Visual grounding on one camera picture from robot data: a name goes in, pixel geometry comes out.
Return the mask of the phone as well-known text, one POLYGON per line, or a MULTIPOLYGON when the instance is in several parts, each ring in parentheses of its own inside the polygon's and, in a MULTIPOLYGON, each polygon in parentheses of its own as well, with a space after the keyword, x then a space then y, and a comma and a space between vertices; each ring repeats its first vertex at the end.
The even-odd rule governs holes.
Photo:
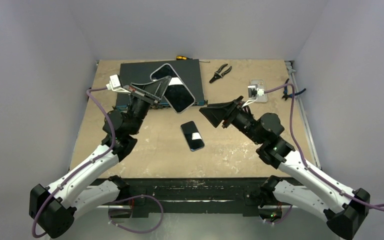
POLYGON ((250 84, 255 87, 256 94, 254 98, 256 103, 266 103, 268 101, 268 96, 265 94, 266 84, 262 79, 252 79, 250 84))
POLYGON ((177 114, 183 113, 186 109, 195 104, 195 97, 169 63, 164 63, 150 74, 150 79, 152 81, 164 77, 171 77, 164 93, 164 98, 177 114))

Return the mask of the blue smartphone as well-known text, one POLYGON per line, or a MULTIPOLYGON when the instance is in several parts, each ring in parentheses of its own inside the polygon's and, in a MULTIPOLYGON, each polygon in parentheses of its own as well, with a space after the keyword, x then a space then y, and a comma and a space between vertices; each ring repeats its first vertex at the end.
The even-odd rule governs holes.
POLYGON ((180 129, 185 137, 189 149, 192 152, 205 147, 203 138, 194 121, 189 121, 181 124, 180 129))

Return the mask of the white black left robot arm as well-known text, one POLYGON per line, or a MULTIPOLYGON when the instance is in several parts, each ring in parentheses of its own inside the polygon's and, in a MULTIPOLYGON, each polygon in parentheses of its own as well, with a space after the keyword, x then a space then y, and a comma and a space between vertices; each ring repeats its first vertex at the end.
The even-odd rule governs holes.
POLYGON ((165 94, 169 76, 148 83, 122 86, 118 75, 112 75, 106 90, 127 94, 130 105, 126 112, 105 111, 103 130, 106 135, 96 149, 78 166, 58 180, 38 184, 29 197, 29 215, 33 219, 31 233, 41 238, 37 227, 52 239, 63 235, 76 219, 103 204, 126 204, 133 208, 146 194, 134 195, 130 185, 120 176, 110 176, 96 187, 91 184, 108 169, 125 159, 137 144, 135 135, 152 105, 165 94))

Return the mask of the yellow black screwdriver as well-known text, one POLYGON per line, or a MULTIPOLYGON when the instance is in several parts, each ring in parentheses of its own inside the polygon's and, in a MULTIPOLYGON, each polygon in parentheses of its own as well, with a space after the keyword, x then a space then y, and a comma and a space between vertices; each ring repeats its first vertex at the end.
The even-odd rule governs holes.
MULTIPOLYGON (((176 56, 175 60, 176 61, 187 61, 187 60, 193 60, 193 58, 186 57, 186 56, 183 56, 183 55, 178 55, 178 56, 176 56)), ((199 62, 209 63, 210 61, 208 61, 208 60, 199 60, 199 62)))

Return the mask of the blue handled cutting pliers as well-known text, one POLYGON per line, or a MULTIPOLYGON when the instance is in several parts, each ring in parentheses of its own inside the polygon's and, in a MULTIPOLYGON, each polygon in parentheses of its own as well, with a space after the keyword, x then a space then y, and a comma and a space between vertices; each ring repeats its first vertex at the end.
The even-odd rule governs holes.
POLYGON ((288 92, 288 86, 287 84, 289 83, 290 79, 288 78, 284 85, 283 85, 283 96, 281 97, 282 99, 284 99, 285 101, 288 100, 288 99, 293 99, 294 97, 296 96, 299 96, 301 95, 302 93, 304 93, 307 89, 306 88, 303 88, 302 90, 300 91, 296 91, 294 89, 294 87, 292 86, 291 89, 292 89, 292 93, 289 93, 288 92))

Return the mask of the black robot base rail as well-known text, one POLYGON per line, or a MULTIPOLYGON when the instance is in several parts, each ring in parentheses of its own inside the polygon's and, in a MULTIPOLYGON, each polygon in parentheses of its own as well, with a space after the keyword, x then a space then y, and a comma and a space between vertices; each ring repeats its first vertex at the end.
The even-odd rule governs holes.
POLYGON ((125 218, 127 210, 133 218, 147 218, 149 214, 239 214, 243 217, 269 217, 269 209, 288 208, 289 204, 276 200, 270 177, 228 178, 121 178, 109 180, 121 187, 111 203, 110 212, 125 218))

